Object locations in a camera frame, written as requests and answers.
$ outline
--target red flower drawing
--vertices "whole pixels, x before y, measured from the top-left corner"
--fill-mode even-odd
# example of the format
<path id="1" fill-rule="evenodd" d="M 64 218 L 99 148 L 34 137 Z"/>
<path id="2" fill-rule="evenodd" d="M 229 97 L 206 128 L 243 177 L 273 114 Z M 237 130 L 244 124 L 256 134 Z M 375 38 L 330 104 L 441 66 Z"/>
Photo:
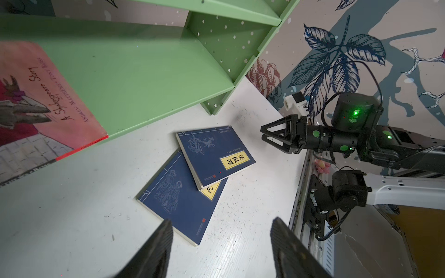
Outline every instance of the red flower drawing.
<path id="1" fill-rule="evenodd" d="M 281 80 L 275 64 L 257 60 L 247 73 L 247 78 L 269 100 L 281 95 Z"/>

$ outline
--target black cable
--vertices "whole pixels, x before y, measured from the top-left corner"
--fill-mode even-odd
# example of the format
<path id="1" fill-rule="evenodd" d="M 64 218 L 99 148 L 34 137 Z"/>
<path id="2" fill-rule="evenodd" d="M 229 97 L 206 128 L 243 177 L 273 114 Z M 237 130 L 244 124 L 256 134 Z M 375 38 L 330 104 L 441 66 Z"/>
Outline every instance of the black cable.
<path id="1" fill-rule="evenodd" d="M 322 238 L 317 238 L 318 241 L 322 242 L 327 240 L 330 236 L 332 236 L 333 233 L 336 233 L 339 229 L 340 229 L 340 225 L 343 223 L 343 221 L 346 219 L 346 217 L 349 215 L 349 213 L 351 212 L 351 210 L 348 210 L 345 215 L 340 219 L 340 221 L 338 221 L 337 225 L 335 225 L 334 228 L 332 228 L 332 230 L 329 231 L 329 233 L 327 233 L 324 237 Z"/>
<path id="2" fill-rule="evenodd" d="M 333 152 L 329 152 L 329 155 L 331 156 L 331 160 L 334 162 L 334 165 L 335 165 L 336 163 L 335 163 L 334 153 Z"/>
<path id="3" fill-rule="evenodd" d="M 344 167 L 349 167 L 349 168 L 351 168 L 351 170 L 354 170 L 354 168 L 352 168 L 351 166 L 343 166 L 343 167 L 340 168 L 340 170 L 342 170 Z"/>
<path id="4" fill-rule="evenodd" d="M 321 109 L 321 121 L 323 122 L 324 126 L 330 126 L 326 123 L 326 120 L 324 119 L 324 109 L 326 108 L 326 106 L 328 105 L 329 102 L 331 102 L 331 100 L 333 100 L 336 96 L 345 93 L 345 92 L 338 92 L 335 93 L 330 99 L 328 99 L 328 101 L 326 101 L 326 103 L 323 105 L 323 108 Z"/>
<path id="5" fill-rule="evenodd" d="M 335 67 L 338 67 L 338 66 L 340 66 L 340 65 L 343 65 L 343 64 L 353 64 L 353 63 L 360 63 L 360 64 L 363 64 L 363 65 L 365 66 L 365 68 L 369 71 L 369 74 L 372 76 L 372 79 L 374 80 L 374 83 L 376 84 L 377 89 L 378 89 L 379 94 L 380 94 L 380 105 L 379 105 L 379 108 L 382 107 L 382 105 L 383 105 L 383 94 L 382 94 L 382 90 L 380 89 L 379 83 L 377 82 L 376 77 L 374 76 L 374 74 L 372 73 L 372 71 L 371 71 L 371 69 L 368 67 L 368 65 L 365 64 L 365 63 L 362 62 L 362 61 L 353 60 L 353 61 L 343 62 L 343 63 L 340 63 L 340 64 L 335 64 L 335 65 L 333 65 L 332 67 L 330 67 L 329 69 L 324 70 L 322 73 L 320 73 L 320 75 L 317 77 L 316 83 L 317 83 L 318 80 L 323 76 L 323 74 L 325 74 L 327 71 L 330 71 L 331 69 L 333 69 L 333 68 L 335 68 Z M 329 103 L 330 101 L 332 101 L 332 99 L 333 99 L 334 97 L 336 97 L 336 96 L 338 96 L 338 95 L 340 95 L 340 94 L 342 94 L 342 93 L 344 93 L 344 92 L 337 92 L 337 93 L 335 93 L 335 94 L 334 94 L 334 95 L 333 95 L 333 96 L 332 96 L 332 97 L 331 97 L 331 98 L 330 98 L 330 99 L 323 105 L 322 114 L 321 114 L 321 121 L 323 122 L 323 124 L 324 124 L 325 126 L 329 126 L 329 125 L 326 124 L 326 120 L 324 119 L 324 109 L 325 109 L 326 105 L 328 105 L 328 103 Z"/>
<path id="6" fill-rule="evenodd" d="M 332 165 L 335 165 L 335 162 L 332 161 L 332 160 L 329 160 L 329 159 L 327 159 L 327 158 L 323 158 L 323 157 L 318 157 L 318 156 L 315 154 L 315 151 L 312 151 L 312 154 L 314 155 L 314 157 L 315 157 L 316 159 L 320 159 L 320 160 L 323 160 L 324 162 L 331 163 Z"/>

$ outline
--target book illustration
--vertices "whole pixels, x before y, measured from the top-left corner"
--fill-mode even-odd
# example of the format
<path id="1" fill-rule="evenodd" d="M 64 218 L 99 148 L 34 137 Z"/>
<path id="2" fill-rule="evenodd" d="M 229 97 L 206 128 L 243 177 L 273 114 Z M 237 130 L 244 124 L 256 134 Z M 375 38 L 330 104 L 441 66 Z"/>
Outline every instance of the book illustration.
<path id="1" fill-rule="evenodd" d="M 0 185 L 107 138 L 35 43 L 0 42 Z"/>
<path id="2" fill-rule="evenodd" d="M 233 127 L 229 125 L 179 132 L 176 133 L 176 139 L 198 190 L 203 190 L 255 163 Z"/>
<path id="3" fill-rule="evenodd" d="M 215 145 L 213 144 L 213 137 L 205 137 L 201 140 L 201 138 L 196 138 L 194 136 L 194 134 L 192 134 L 193 137 L 190 137 L 188 142 L 189 142 L 189 149 L 198 154 L 202 154 L 204 155 L 204 148 L 210 148 L 210 147 L 215 147 Z"/>
<path id="4" fill-rule="evenodd" d="M 175 178 L 176 171 L 169 171 L 159 183 L 159 186 L 156 188 L 156 194 L 154 195 L 162 204 L 164 210 L 169 214 L 178 207 L 179 192 L 182 188 L 182 182 L 175 182 Z"/>
<path id="5" fill-rule="evenodd" d="M 183 153 L 177 150 L 146 184 L 138 201 L 159 218 L 170 219 L 175 231 L 196 246 L 226 182 L 227 178 L 198 191 Z"/>

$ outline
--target wallpaper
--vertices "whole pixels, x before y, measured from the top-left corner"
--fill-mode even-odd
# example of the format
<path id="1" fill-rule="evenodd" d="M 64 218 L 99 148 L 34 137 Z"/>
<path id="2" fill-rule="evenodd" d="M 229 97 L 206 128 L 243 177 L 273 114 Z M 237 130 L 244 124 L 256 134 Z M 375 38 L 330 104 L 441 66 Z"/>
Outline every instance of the wallpaper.
<path id="1" fill-rule="evenodd" d="M 302 91 L 310 116 L 320 117 L 334 92 L 380 99 L 365 66 L 348 63 L 360 60 L 382 89 L 380 125 L 445 139 L 444 14 L 443 0 L 301 0 L 247 78 L 277 110 L 286 95 Z M 335 104 L 327 105 L 327 119 Z M 389 172 L 359 165 L 356 153 L 337 157 L 340 167 Z"/>

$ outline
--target blue leaf drawing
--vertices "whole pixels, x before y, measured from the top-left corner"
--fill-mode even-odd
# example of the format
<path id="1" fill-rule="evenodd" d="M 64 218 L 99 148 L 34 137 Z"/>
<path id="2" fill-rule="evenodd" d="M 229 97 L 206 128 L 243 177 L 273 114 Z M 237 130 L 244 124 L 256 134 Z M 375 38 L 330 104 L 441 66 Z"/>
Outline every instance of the blue leaf drawing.
<path id="1" fill-rule="evenodd" d="M 334 82 L 332 83 L 332 88 L 336 93 L 354 93 L 359 87 L 359 70 L 357 69 L 355 63 L 342 64 L 350 61 L 352 60 L 348 56 L 341 53 L 334 64 L 334 66 L 339 64 L 339 66 L 334 67 L 333 73 Z"/>
<path id="2" fill-rule="evenodd" d="M 315 50 L 325 52 L 335 47 L 334 35 L 321 28 L 304 25 L 304 38 L 309 46 Z"/>
<path id="3" fill-rule="evenodd" d="M 348 54 L 354 59 L 385 64 L 386 52 L 382 42 L 373 36 L 353 36 L 346 44 Z"/>
<path id="4" fill-rule="evenodd" d="M 294 70 L 289 87 L 309 83 L 329 64 L 329 56 L 330 53 L 321 52 L 302 60 Z"/>
<path id="5" fill-rule="evenodd" d="M 314 80 L 306 86 L 304 95 L 310 97 L 307 108 L 311 117 L 315 117 L 321 112 L 321 109 L 328 100 L 331 85 L 332 70 L 329 70 L 322 73 L 321 76 L 314 78 Z"/>
<path id="6" fill-rule="evenodd" d="M 351 5 L 355 1 L 356 0 L 341 0 L 340 5 L 338 5 L 336 11 L 346 8 L 347 6 Z"/>

